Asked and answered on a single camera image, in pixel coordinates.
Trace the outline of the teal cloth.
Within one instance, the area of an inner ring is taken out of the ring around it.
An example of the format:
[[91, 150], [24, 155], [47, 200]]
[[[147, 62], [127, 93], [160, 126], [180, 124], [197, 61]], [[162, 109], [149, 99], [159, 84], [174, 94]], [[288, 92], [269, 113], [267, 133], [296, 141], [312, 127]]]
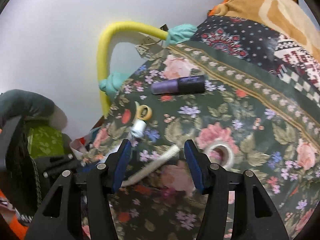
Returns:
[[[197, 31], [197, 27], [192, 24], [182, 24], [165, 31], [168, 32], [168, 36], [165, 41], [144, 34], [145, 37], [143, 40], [140, 44], [136, 45], [136, 50], [141, 57], [151, 59], [163, 47], [189, 40]], [[108, 74], [108, 78], [99, 83], [100, 94], [103, 96], [109, 96], [111, 99], [114, 98], [121, 84], [128, 77], [129, 75], [125, 74], [123, 70], [118, 70], [114, 74]]]

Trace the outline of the white HotMax plastic bag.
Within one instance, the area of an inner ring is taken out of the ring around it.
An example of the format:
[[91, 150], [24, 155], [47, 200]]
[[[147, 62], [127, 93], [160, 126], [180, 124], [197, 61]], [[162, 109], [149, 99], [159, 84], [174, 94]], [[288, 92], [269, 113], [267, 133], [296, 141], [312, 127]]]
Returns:
[[92, 144], [99, 132], [100, 127], [92, 129], [87, 135], [75, 139], [69, 143], [69, 147], [76, 159], [81, 160], [89, 150], [93, 147]]

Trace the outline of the yellow foam tube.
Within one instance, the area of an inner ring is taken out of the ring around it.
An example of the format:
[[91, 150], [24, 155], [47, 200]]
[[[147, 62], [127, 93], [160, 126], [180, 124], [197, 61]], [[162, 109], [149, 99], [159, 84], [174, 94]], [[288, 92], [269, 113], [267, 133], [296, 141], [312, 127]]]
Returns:
[[133, 21], [121, 21], [109, 24], [101, 33], [97, 49], [97, 77], [98, 82], [108, 78], [108, 56], [111, 53], [110, 43], [114, 35], [122, 31], [134, 31], [150, 35], [165, 41], [168, 32], [160, 28]]

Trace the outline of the patterned dark quilt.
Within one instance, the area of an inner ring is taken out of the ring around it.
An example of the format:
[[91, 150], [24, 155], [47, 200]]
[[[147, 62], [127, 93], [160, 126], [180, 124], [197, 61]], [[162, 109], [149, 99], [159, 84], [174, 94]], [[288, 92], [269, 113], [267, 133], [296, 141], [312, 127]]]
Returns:
[[293, 39], [240, 17], [209, 16], [192, 41], [245, 60], [319, 103], [319, 62]]

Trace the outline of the white comb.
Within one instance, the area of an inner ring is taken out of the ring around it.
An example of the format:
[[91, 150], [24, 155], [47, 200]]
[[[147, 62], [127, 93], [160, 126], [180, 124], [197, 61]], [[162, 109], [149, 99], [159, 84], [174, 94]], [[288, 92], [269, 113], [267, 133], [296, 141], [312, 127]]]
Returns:
[[169, 149], [158, 159], [143, 167], [141, 170], [130, 176], [127, 180], [124, 180], [121, 184], [121, 187], [126, 187], [138, 183], [149, 174], [157, 170], [159, 167], [161, 167], [163, 164], [165, 164], [167, 161], [177, 156], [179, 152], [180, 148], [177, 145], [169, 147]]

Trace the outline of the beige tape roll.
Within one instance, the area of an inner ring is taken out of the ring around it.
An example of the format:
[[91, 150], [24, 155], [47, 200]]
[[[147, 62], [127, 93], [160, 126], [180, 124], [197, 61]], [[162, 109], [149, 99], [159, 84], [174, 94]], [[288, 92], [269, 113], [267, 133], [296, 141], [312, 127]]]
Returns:
[[212, 163], [219, 164], [227, 171], [230, 171], [234, 165], [234, 150], [225, 142], [212, 142], [204, 149], [204, 153], [208, 156]]

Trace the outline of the green leaf pattern bag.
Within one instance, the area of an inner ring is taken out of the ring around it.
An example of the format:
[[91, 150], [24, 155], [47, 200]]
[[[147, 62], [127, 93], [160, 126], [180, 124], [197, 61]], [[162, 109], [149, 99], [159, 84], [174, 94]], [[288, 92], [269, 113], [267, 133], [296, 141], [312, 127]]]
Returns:
[[33, 159], [64, 155], [62, 133], [49, 126], [27, 127], [28, 152]]

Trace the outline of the orange brown blanket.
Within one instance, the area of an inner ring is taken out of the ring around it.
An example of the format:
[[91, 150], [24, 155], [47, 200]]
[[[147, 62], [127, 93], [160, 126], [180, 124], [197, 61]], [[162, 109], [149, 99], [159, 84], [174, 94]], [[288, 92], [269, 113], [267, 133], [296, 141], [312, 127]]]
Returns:
[[291, 38], [319, 60], [319, 30], [293, 0], [224, 0], [208, 15], [262, 23]]

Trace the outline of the dark floral bed sheet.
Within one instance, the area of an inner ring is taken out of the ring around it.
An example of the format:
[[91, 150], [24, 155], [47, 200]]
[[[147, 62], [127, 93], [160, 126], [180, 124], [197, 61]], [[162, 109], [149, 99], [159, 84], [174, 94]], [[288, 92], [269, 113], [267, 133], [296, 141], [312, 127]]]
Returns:
[[[154, 83], [204, 75], [205, 92], [159, 94]], [[169, 147], [188, 139], [204, 149], [231, 146], [231, 169], [250, 169], [270, 195], [290, 239], [319, 203], [319, 105], [260, 67], [186, 42], [163, 49], [122, 85], [86, 161], [102, 159], [126, 138], [135, 101], [152, 109], [144, 136], [133, 149], [130, 177]], [[183, 152], [138, 183], [109, 198], [120, 239], [195, 239], [207, 197], [193, 185]]]

